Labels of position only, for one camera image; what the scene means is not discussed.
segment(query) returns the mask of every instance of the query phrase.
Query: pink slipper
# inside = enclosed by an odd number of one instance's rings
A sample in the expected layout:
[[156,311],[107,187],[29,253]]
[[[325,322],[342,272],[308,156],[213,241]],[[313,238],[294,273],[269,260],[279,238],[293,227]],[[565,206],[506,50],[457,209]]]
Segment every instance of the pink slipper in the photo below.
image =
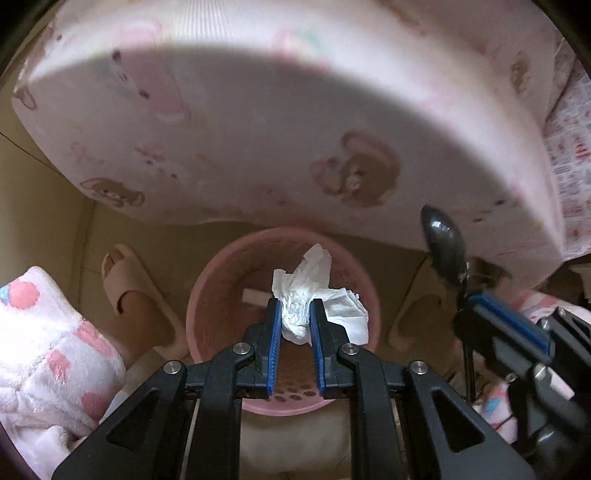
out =
[[184,325],[173,312],[172,308],[170,308],[170,305],[166,303],[164,297],[158,291],[154,282],[152,282],[152,279],[133,250],[123,244],[117,244],[115,248],[123,255],[123,259],[119,260],[111,268],[108,275],[105,275],[105,262],[109,256],[107,254],[103,259],[100,269],[103,286],[111,305],[113,305],[117,313],[121,313],[119,301],[128,291],[140,291],[154,300],[162,313],[164,313],[164,316],[174,327],[174,341],[169,345],[157,346],[154,349],[165,360],[181,359],[189,352]]

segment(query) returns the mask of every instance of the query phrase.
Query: crumpled tissue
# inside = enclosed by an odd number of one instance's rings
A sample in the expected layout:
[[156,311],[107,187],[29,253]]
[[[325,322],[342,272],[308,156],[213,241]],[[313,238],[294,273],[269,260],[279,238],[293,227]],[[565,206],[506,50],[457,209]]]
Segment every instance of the crumpled tissue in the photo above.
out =
[[327,320],[345,327],[351,343],[369,342],[369,313],[356,293],[328,288],[331,266],[328,250],[315,244],[293,273],[281,269],[273,272],[272,292],[282,304],[281,333],[286,340],[297,345],[311,343],[310,303],[321,299]]

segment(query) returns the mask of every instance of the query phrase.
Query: leg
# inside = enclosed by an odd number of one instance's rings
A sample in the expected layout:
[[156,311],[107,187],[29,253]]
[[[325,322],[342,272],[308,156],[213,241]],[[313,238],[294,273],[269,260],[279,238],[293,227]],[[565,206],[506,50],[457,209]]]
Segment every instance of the leg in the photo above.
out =
[[[123,255],[112,249],[105,263],[105,273],[122,259]],[[174,328],[146,294],[129,291],[121,297],[119,306],[122,313],[102,322],[97,330],[116,348],[127,369],[151,348],[173,341]]]

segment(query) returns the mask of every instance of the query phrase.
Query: pink polka dot fabric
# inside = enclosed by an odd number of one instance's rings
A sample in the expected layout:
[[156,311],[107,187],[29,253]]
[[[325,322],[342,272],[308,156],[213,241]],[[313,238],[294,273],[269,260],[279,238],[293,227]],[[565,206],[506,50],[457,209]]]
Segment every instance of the pink polka dot fabric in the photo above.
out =
[[124,379],[117,350],[41,268],[0,288],[3,423],[87,436]]

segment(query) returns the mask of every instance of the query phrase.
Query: slipper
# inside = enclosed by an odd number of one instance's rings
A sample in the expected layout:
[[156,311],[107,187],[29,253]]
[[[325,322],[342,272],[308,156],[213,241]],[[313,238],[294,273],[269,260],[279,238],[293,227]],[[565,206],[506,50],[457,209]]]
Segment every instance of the slipper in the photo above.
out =
[[416,338],[404,336],[399,328],[400,323],[413,304],[426,296],[435,295],[440,299],[442,310],[448,310],[450,307],[455,308],[455,305],[449,305],[449,297],[446,288],[441,283],[441,279],[435,273],[431,266],[431,259],[427,257],[419,267],[417,274],[413,278],[413,283],[408,289],[408,293],[404,298],[402,307],[394,320],[392,329],[388,335],[388,343],[399,352],[407,352],[413,346]]
[[117,313],[122,313],[119,304],[121,297],[128,291],[140,291],[156,302],[158,308],[174,327],[174,341],[169,345],[156,346],[154,349],[165,360],[179,360],[189,352],[185,327],[173,312],[172,308],[154,285],[154,282],[144,269],[141,261],[127,245],[117,244],[115,248],[123,255],[108,275],[105,275],[105,262],[109,254],[105,255],[100,268],[100,276],[111,305]]

